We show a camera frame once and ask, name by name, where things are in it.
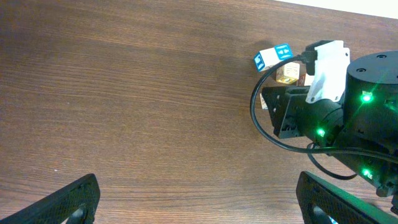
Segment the blue baseball wood block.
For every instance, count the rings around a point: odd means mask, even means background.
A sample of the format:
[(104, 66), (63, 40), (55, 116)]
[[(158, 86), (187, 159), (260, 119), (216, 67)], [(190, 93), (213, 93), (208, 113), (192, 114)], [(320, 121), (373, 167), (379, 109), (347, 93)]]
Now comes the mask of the blue baseball wood block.
[(267, 110), (267, 109), (268, 109), (268, 106), (267, 106), (267, 104), (266, 104), (266, 102), (265, 102), (265, 100), (264, 100), (264, 98), (263, 98), (262, 95), (260, 95), (260, 100), (261, 100), (262, 109), (263, 109), (263, 110)]

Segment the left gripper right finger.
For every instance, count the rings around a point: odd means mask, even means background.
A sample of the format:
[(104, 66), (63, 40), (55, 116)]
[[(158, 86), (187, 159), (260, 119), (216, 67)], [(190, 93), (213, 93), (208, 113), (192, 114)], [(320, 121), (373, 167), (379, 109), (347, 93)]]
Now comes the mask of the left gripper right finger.
[(296, 196), (305, 223), (397, 223), (397, 218), (322, 178), (300, 173)]

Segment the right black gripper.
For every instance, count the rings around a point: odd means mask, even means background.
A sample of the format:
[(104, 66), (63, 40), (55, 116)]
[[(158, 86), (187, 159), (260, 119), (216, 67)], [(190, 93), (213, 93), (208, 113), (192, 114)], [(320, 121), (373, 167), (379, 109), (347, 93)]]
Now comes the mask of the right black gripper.
[(309, 87), (275, 86), (261, 91), (268, 105), (274, 134), (280, 139), (306, 136), (334, 139), (343, 129), (343, 109), (337, 102), (306, 102)]

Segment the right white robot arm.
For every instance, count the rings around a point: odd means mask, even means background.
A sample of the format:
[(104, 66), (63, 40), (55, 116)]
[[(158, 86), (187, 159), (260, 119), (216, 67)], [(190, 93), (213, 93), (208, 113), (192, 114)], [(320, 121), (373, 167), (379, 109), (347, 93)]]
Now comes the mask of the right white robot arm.
[(305, 53), (310, 86), (258, 88), (269, 107), (273, 143), (305, 136), (308, 155), (328, 154), (392, 197), (397, 211), (397, 52), (355, 61), (347, 53)]

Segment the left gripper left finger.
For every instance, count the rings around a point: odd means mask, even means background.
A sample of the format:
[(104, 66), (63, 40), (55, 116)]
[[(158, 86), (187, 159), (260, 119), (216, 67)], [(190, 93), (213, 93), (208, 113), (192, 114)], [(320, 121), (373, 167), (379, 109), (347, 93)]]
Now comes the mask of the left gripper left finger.
[(100, 200), (94, 174), (86, 174), (1, 223), (93, 223)]

